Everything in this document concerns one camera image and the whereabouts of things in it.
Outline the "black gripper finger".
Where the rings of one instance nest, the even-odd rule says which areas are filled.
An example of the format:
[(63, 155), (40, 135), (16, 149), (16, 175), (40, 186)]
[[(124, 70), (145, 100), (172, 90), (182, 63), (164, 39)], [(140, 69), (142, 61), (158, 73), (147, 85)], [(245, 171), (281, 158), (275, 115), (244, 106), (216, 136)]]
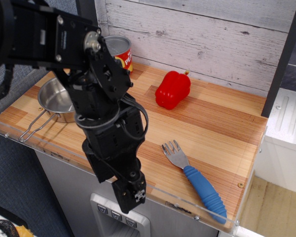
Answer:
[(129, 181), (129, 187), (136, 205), (146, 201), (146, 179), (142, 172), (139, 172), (133, 180)]
[(128, 185), (123, 181), (114, 181), (112, 187), (121, 211), (128, 214), (132, 210), (132, 198)]

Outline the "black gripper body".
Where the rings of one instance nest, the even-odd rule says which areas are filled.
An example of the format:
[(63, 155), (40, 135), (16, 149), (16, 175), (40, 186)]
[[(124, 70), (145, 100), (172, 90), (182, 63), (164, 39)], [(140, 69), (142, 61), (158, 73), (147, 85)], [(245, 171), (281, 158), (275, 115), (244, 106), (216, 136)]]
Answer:
[(102, 133), (86, 132), (82, 144), (87, 159), (100, 183), (116, 176), (125, 182), (140, 178), (137, 150), (144, 141), (140, 111), (127, 106), (113, 125)]

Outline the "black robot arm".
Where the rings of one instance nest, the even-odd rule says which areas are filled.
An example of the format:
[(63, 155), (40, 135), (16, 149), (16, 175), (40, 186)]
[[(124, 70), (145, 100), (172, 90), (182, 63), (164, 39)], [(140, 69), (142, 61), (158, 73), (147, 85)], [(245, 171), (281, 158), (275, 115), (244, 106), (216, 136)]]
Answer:
[(146, 199), (137, 150), (148, 116), (128, 94), (129, 71), (114, 59), (92, 21), (43, 0), (0, 0), (0, 99), (10, 91), (15, 65), (45, 67), (69, 93), (75, 121), (86, 135), (82, 148), (99, 182), (112, 187), (123, 213)]

